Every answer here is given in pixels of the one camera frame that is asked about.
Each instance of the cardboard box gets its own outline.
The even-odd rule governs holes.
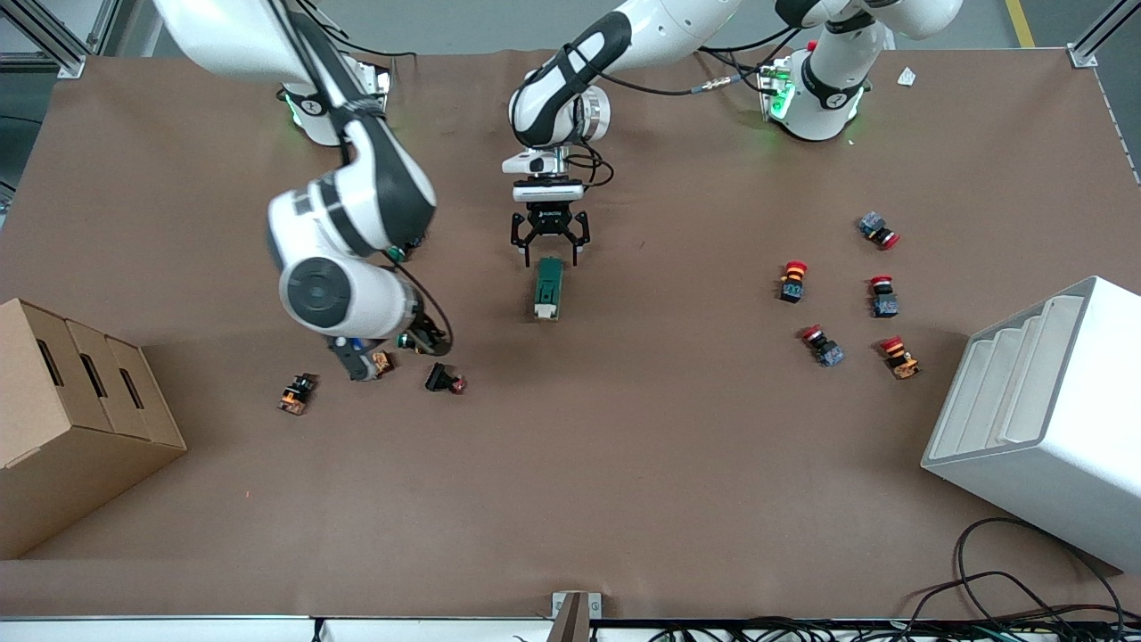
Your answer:
[[[19,299],[0,304],[0,559],[184,453],[141,351]]]

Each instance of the table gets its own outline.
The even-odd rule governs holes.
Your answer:
[[[1141,195],[1093,73],[1061,50],[884,52],[823,144],[741,87],[608,87],[597,147],[617,177],[582,201],[593,241],[539,325],[500,162],[518,151],[505,100],[542,56],[423,56],[396,78],[394,129],[440,203],[408,267],[452,316],[463,397],[423,391],[414,356],[350,383],[281,308],[265,204],[337,154],[272,87],[126,58],[57,86],[0,233],[0,299],[145,347],[191,452],[0,563],[0,612],[527,616],[590,588],[610,616],[884,617],[952,579],[958,533],[998,514],[919,468],[966,336],[1091,273],[1141,290]],[[903,235],[889,252],[855,229],[873,209]],[[774,294],[790,259],[809,265],[795,306]],[[891,320],[867,307],[884,271]],[[840,367],[801,344],[814,324]],[[896,334],[913,381],[874,350]],[[275,405],[301,372],[322,381],[296,418]],[[980,533],[968,559],[1053,603],[1106,601],[1022,533]],[[1115,585],[1135,608],[1141,578]]]

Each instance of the orange terminal block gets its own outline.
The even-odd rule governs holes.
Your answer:
[[[888,356],[888,359],[884,361],[888,364],[888,368],[891,368],[891,374],[897,380],[906,380],[920,373],[920,365],[912,358],[912,353],[907,352],[907,349],[904,348],[904,340],[899,338],[884,340],[880,342],[880,350]]]
[[[277,408],[290,415],[301,415],[305,413],[309,395],[313,393],[316,385],[316,379],[308,373],[293,377],[293,383],[282,392],[282,400],[277,404]]]

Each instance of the black cable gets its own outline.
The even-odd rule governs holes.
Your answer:
[[[313,13],[314,9],[316,9],[317,7],[311,2],[311,0],[301,0],[300,2],[298,2],[298,5],[301,6],[301,9],[306,14],[309,14],[309,17],[313,18],[313,22],[317,23],[317,26],[324,30],[325,34],[329,35],[329,38],[340,42],[341,44],[345,44],[346,47],[351,47],[357,51],[364,51],[365,54],[373,54],[375,56],[385,56],[389,58],[398,58],[400,56],[413,56],[413,57],[416,56],[415,51],[396,51],[396,52],[378,51],[375,49],[369,49],[367,47],[362,47],[359,44],[356,44],[348,39],[349,34],[346,33],[343,29],[339,26],[333,26],[324,21],[318,19],[317,16]]]
[[[748,50],[748,49],[756,49],[758,47],[763,47],[763,46],[768,44],[769,42],[772,42],[777,38],[780,38],[782,35],[788,33],[792,30],[793,30],[793,27],[788,26],[788,27],[785,27],[785,29],[783,29],[783,30],[774,33],[772,35],[770,35],[768,38],[762,38],[761,40],[758,40],[756,42],[750,42],[748,44],[742,44],[739,47],[699,47],[697,50],[698,51],[704,51],[706,54],[711,54],[711,52],[733,54],[735,51],[745,51],[745,50]]]
[[[691,633],[694,631],[696,631],[697,633],[701,633],[703,635],[707,635],[709,637],[711,637],[715,642],[721,642],[721,639],[718,637],[717,635],[713,635],[713,633],[710,632],[707,628],[682,626],[682,625],[672,625],[669,628],[664,628],[659,633],[657,633],[656,635],[654,635],[653,637],[650,637],[649,640],[647,640],[646,642],[657,642],[658,640],[661,640],[662,637],[665,637],[666,635],[670,636],[670,641],[672,642],[674,640],[674,637],[673,637],[674,633],[678,633],[678,634],[681,635],[682,642],[697,642],[697,639],[694,637],[694,634]]]
[[[923,607],[925,607],[926,603],[932,598],[934,598],[936,595],[938,595],[938,594],[940,594],[940,593],[942,593],[945,591],[950,591],[952,588],[955,588],[957,586],[964,586],[965,584],[969,584],[971,582],[981,579],[984,577],[990,577],[990,576],[996,576],[996,575],[1008,575],[1008,574],[1003,574],[1002,571],[984,571],[984,572],[980,572],[980,574],[976,574],[976,575],[972,575],[972,576],[963,577],[963,578],[955,579],[955,580],[952,580],[952,582],[945,582],[945,583],[936,586],[931,591],[928,591],[926,594],[924,594],[923,598],[920,599],[920,603],[915,606],[915,610],[912,612],[912,617],[911,617],[911,619],[907,620],[907,624],[904,626],[904,628],[901,628],[900,631],[896,631],[896,632],[890,632],[890,633],[883,633],[883,634],[876,634],[876,635],[865,636],[865,637],[861,639],[861,642],[868,642],[871,640],[876,640],[876,639],[880,639],[880,637],[883,637],[883,636],[891,637],[892,642],[898,642],[899,640],[903,640],[904,637],[906,637],[907,634],[911,633],[911,631],[915,627],[915,621],[920,619],[920,613],[923,612]]]
[[[809,642],[804,639],[806,631],[796,620],[778,617],[761,617],[746,620],[745,626],[750,628],[770,628],[780,633],[776,637],[770,637],[766,642],[776,642],[790,633],[795,635],[799,642]]]
[[[585,188],[586,189],[589,189],[591,187],[601,187],[602,185],[606,185],[610,180],[614,180],[614,165],[610,164],[609,161],[607,161],[606,159],[604,159],[602,154],[599,153],[598,149],[596,149],[594,147],[592,147],[590,145],[590,143],[586,141],[586,140],[574,143],[574,145],[577,146],[577,147],[582,147],[582,148],[586,149],[586,154],[567,154],[566,156],[563,157],[563,160],[567,164],[570,164],[570,165],[574,165],[574,166],[581,166],[581,168],[585,168],[585,169],[590,170],[590,177],[586,179],[586,184],[585,184]],[[581,159],[585,159],[585,160],[588,160],[590,162],[589,163],[578,162]],[[607,171],[609,171],[609,176],[607,176],[602,180],[596,181],[594,177],[597,176],[598,170],[600,168],[604,168],[604,166],[606,168]]]
[[[771,63],[772,59],[777,57],[777,54],[780,52],[780,49],[784,49],[790,42],[792,42],[792,39],[796,38],[798,33],[800,33],[799,29],[793,30],[793,32],[790,33],[787,38],[785,38],[784,40],[782,40],[776,47],[772,48],[771,51],[769,51],[768,56],[764,56],[763,60],[756,63],[756,65],[753,66],[753,68],[752,68],[752,71],[750,71],[750,73],[756,73],[756,72],[761,71],[761,67],[763,67],[764,65]]]
[[[31,122],[32,124],[43,124],[42,120],[35,120],[34,117],[24,117],[22,115],[6,115],[6,114],[0,114],[0,119],[3,119],[3,120],[18,120],[21,122]]]
[[[405,278],[407,278],[408,281],[412,281],[412,284],[415,285],[416,289],[419,289],[421,292],[424,293],[424,298],[427,298],[428,301],[431,302],[432,307],[436,308],[436,311],[439,312],[439,319],[443,320],[443,323],[444,323],[444,331],[447,333],[447,339],[451,342],[452,347],[454,348],[455,347],[455,333],[452,332],[452,323],[447,318],[447,314],[444,311],[444,308],[440,307],[438,302],[436,302],[436,296],[431,295],[431,292],[428,291],[428,287],[423,286],[423,284],[415,276],[413,276],[411,271],[408,271],[407,267],[404,267],[403,265],[400,265],[399,262],[397,262],[393,257],[388,255],[388,252],[381,252],[381,253],[383,253],[385,258],[387,258],[389,260],[389,262],[393,263],[393,267],[395,267],[398,271],[400,271],[402,274],[404,274]]]
[[[718,57],[718,54],[712,54],[711,52],[710,55],[713,56],[713,57]],[[741,65],[741,63],[737,62],[737,56],[735,56],[731,51],[729,52],[729,62],[733,63],[733,66],[735,68],[737,68],[737,71],[741,71],[741,66],[742,65]],[[741,81],[745,83],[745,87],[748,87],[753,91],[756,91],[758,94],[763,94],[764,92],[763,89],[761,89],[756,84],[753,84],[753,81],[748,80],[748,76],[751,76],[751,75],[753,75],[753,74],[752,74],[752,72],[748,72],[748,71],[742,73],[741,74]]]
[[[602,70],[600,70],[597,66],[594,66],[594,63],[590,62],[590,58],[588,58],[586,56],[584,56],[583,52],[578,50],[578,47],[576,47],[574,44],[570,44],[569,42],[567,42],[566,44],[563,46],[563,51],[565,54],[568,52],[568,51],[574,51],[575,54],[578,54],[578,57],[585,64],[586,68],[589,68],[594,75],[597,75],[597,76],[599,76],[599,78],[601,78],[604,80],[609,80],[610,82],[613,82],[613,83],[615,83],[615,84],[617,84],[620,87],[625,87],[628,89],[633,89],[636,91],[644,91],[646,94],[654,94],[654,95],[657,95],[657,96],[689,96],[690,94],[695,92],[694,89],[677,89],[677,90],[674,90],[674,89],[654,89],[653,87],[645,87],[642,84],[636,84],[633,82],[629,82],[626,80],[622,80],[621,78],[614,78],[613,75],[609,75],[608,73],[606,73]]]
[[[987,518],[987,519],[984,519],[984,520],[979,520],[979,521],[974,522],[973,525],[966,527],[966,529],[963,530],[963,534],[958,536],[958,541],[955,543],[955,563],[956,563],[956,570],[958,571],[958,576],[960,577],[965,576],[965,572],[966,572],[966,570],[965,570],[966,569],[966,564],[965,564],[964,559],[963,559],[964,558],[964,550],[966,548],[966,541],[970,538],[971,534],[974,533],[974,530],[977,530],[979,527],[982,527],[982,526],[986,526],[986,525],[989,525],[989,523],[1008,523],[1008,525],[1013,525],[1013,526],[1017,526],[1017,527],[1025,528],[1027,530],[1031,530],[1034,533],[1037,533],[1038,535],[1042,535],[1042,536],[1046,537],[1047,539],[1054,542],[1055,544],[1058,544],[1059,546],[1061,546],[1063,550],[1066,550],[1067,553],[1069,553],[1070,555],[1073,555],[1078,562],[1082,562],[1082,566],[1084,566],[1091,574],[1093,574],[1094,577],[1098,578],[1098,582],[1100,582],[1101,585],[1106,588],[1106,592],[1109,593],[1109,599],[1114,602],[1114,612],[1117,615],[1117,633],[1114,636],[1114,640],[1118,640],[1119,641],[1119,640],[1124,639],[1124,636],[1125,636],[1125,610],[1122,608],[1122,601],[1117,596],[1117,592],[1114,591],[1112,586],[1110,586],[1109,580],[1106,579],[1106,576],[1102,575],[1101,571],[1099,571],[1097,568],[1094,568],[1093,564],[1091,564],[1089,561],[1086,561],[1086,559],[1083,558],[1082,554],[1076,548],[1074,548],[1073,546],[1070,546],[1068,543],[1062,542],[1061,539],[1054,537],[1053,535],[1051,535],[1051,534],[1042,530],[1041,528],[1038,528],[1038,527],[1036,527],[1036,526],[1034,526],[1034,525],[1031,525],[1031,523],[1029,523],[1029,522],[1027,522],[1025,520],[1020,520],[1020,519],[1017,519],[1017,518]],[[1047,610],[1047,611],[1050,610],[1050,607],[1046,606],[1044,602],[1042,602],[1036,595],[1033,595],[1033,592],[1030,592],[1029,588],[1025,588],[1023,586],[1021,586],[1021,583],[1018,583],[1018,584],[1020,585],[1020,588],[1023,588],[1023,591],[1027,592],[1027,594],[1031,595],[1031,598],[1034,599],[1034,601],[1039,607],[1042,607],[1044,610]],[[974,592],[971,591],[970,585],[969,584],[964,584],[963,588],[965,590],[966,595],[971,599],[971,602],[979,610],[979,612],[981,612],[984,616],[986,616],[987,619],[994,621],[995,618],[982,607],[981,602],[979,602],[978,596],[976,596]],[[1069,624],[1066,623],[1066,620],[1061,619],[1058,616],[1054,616],[1054,617],[1057,617],[1061,623],[1065,623],[1066,626],[1069,626]]]
[[[1018,623],[1018,621],[1022,621],[1022,620],[1029,621],[1033,618],[1039,617],[1042,615],[1046,615],[1046,616],[1066,615],[1066,613],[1073,613],[1074,611],[1106,611],[1106,612],[1110,612],[1110,613],[1116,613],[1117,609],[1115,609],[1112,607],[1107,607],[1104,604],[1059,604],[1059,606],[1051,607],[1050,611],[1046,612],[1046,613],[1042,613],[1042,612],[1038,612],[1038,611],[1030,611],[1030,612],[1026,612],[1026,613],[1014,613],[1014,615],[1009,615],[1009,616],[998,616],[998,619],[1001,621],[1011,621],[1011,623]],[[1135,613],[1133,611],[1127,611],[1125,609],[1122,609],[1122,613],[1125,615],[1125,616],[1127,616],[1127,617],[1133,618],[1134,621],[1132,624],[1136,625],[1136,626],[1133,626],[1133,628],[1136,628],[1136,627],[1141,626],[1141,613]]]

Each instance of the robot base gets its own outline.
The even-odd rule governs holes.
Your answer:
[[[804,140],[827,140],[843,130],[848,121],[856,117],[856,107],[864,96],[860,89],[848,104],[839,109],[828,109],[820,105],[820,100],[804,88],[804,79],[801,76],[801,68],[808,50],[801,49],[793,52],[787,58],[790,82],[796,86],[795,92],[791,96],[784,115],[777,117],[772,111],[772,103],[768,96],[761,95],[761,108],[774,122],[780,124],[788,133]]]

